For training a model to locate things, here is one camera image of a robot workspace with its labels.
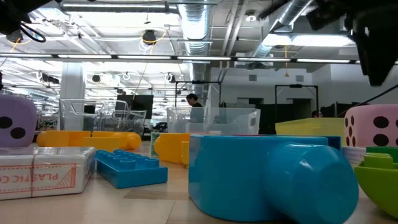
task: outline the person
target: person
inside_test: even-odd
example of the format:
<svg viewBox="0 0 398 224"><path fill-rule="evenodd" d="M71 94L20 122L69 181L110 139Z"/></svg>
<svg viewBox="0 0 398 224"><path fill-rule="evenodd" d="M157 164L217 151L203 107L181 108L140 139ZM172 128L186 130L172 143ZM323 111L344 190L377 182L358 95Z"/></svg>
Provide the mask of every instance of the person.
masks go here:
<svg viewBox="0 0 398 224"><path fill-rule="evenodd" d="M188 94L187 102L190 106L192 106L190 113L190 122L203 123L203 119L205 117L205 111L203 110L202 105L198 102L198 97L193 93Z"/></svg>
<svg viewBox="0 0 398 224"><path fill-rule="evenodd" d="M321 118L322 114L321 114L321 112L315 110L315 111L312 111L311 117L313 117L313 118Z"/></svg>

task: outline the column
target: column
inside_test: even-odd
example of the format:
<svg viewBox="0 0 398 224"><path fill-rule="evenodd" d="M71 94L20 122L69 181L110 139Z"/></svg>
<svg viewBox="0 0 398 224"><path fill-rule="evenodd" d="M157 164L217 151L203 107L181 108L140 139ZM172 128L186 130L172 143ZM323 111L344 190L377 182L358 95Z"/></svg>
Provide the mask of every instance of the column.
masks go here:
<svg viewBox="0 0 398 224"><path fill-rule="evenodd" d="M81 62L64 62L62 68L60 99L84 99L87 75ZM60 102L58 129L82 131L84 103Z"/></svg>

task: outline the purple dice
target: purple dice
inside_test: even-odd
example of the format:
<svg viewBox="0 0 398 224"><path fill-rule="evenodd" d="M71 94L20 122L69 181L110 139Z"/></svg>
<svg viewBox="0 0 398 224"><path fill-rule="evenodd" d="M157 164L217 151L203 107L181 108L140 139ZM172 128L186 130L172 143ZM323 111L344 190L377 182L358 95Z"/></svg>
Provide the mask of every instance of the purple dice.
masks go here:
<svg viewBox="0 0 398 224"><path fill-rule="evenodd" d="M36 106L30 100L0 95L0 147L27 147L36 127Z"/></svg>

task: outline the toy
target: toy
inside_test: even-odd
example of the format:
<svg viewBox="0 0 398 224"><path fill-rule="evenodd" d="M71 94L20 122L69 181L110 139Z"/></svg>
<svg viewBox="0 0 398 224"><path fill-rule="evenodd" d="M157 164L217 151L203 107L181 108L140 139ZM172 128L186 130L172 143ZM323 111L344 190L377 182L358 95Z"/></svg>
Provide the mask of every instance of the toy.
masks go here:
<svg viewBox="0 0 398 224"><path fill-rule="evenodd" d="M22 97L0 95L0 147L27 147L36 127L36 106Z"/></svg>
<svg viewBox="0 0 398 224"><path fill-rule="evenodd" d="M94 166L93 147L2 148L0 200L81 193Z"/></svg>
<svg viewBox="0 0 398 224"><path fill-rule="evenodd" d="M99 137L86 137L83 138L83 146L92 146L97 150L107 150L113 152L115 149L119 149L121 145L120 138L99 138Z"/></svg>
<svg viewBox="0 0 398 224"><path fill-rule="evenodd" d="M150 159L124 150L96 153L97 172L117 189L167 182L167 167L159 167L158 159Z"/></svg>
<svg viewBox="0 0 398 224"><path fill-rule="evenodd" d="M344 123L347 146L397 146L397 120L398 105L366 105L349 109Z"/></svg>
<svg viewBox="0 0 398 224"><path fill-rule="evenodd" d="M38 136L37 144L40 147L67 147L67 146L89 146L84 142L84 138L91 136L90 131L42 131ZM124 133L114 131L94 131L93 137L96 139L89 142L100 141L100 138L118 138L119 145L114 149L134 150L141 145L141 137L136 133ZM111 147L92 145L100 147L99 149L111 149Z"/></svg>
<svg viewBox="0 0 398 224"><path fill-rule="evenodd" d="M188 168L188 165L189 165L189 141L182 141L181 148L182 148L182 152L181 152L182 164L184 164L185 167Z"/></svg>
<svg viewBox="0 0 398 224"><path fill-rule="evenodd" d="M160 133L152 132L150 134L150 156L159 157L159 155L155 152L155 141L160 136Z"/></svg>
<svg viewBox="0 0 398 224"><path fill-rule="evenodd" d="M189 141L190 134L161 133L155 141L155 151L162 161L182 164L182 141Z"/></svg>
<svg viewBox="0 0 398 224"><path fill-rule="evenodd" d="M381 210L398 218L398 164L396 154L369 153L355 167L359 185Z"/></svg>
<svg viewBox="0 0 398 224"><path fill-rule="evenodd" d="M346 146L343 125L343 118L307 118L276 123L275 129L290 136L339 136Z"/></svg>
<svg viewBox="0 0 398 224"><path fill-rule="evenodd" d="M327 144L323 137L191 135L189 194L223 220L344 223L358 202L358 183Z"/></svg>
<svg viewBox="0 0 398 224"><path fill-rule="evenodd" d="M119 149L135 150L141 145L141 137L137 133L116 132L116 131L93 131L93 137L122 138Z"/></svg>
<svg viewBox="0 0 398 224"><path fill-rule="evenodd" d="M364 147L349 147L345 146L341 149L345 158L351 165L358 165L363 161L366 154L366 148Z"/></svg>
<svg viewBox="0 0 398 224"><path fill-rule="evenodd" d="M234 134L234 136L292 136L293 135L282 135L282 134ZM328 139L328 145L335 149L341 149L341 138L340 136L321 136Z"/></svg>

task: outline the man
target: man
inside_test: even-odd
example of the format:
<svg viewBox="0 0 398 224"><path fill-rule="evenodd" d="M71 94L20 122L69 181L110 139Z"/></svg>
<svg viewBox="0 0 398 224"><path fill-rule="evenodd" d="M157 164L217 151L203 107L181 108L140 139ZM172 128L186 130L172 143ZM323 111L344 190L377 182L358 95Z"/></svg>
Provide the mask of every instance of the man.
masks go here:
<svg viewBox="0 0 398 224"><path fill-rule="evenodd" d="M203 110L202 105L200 103L198 103L198 97L193 93L188 94L187 102L190 106L192 106L190 122L191 123L203 123L203 118L205 117L205 112Z"/></svg>

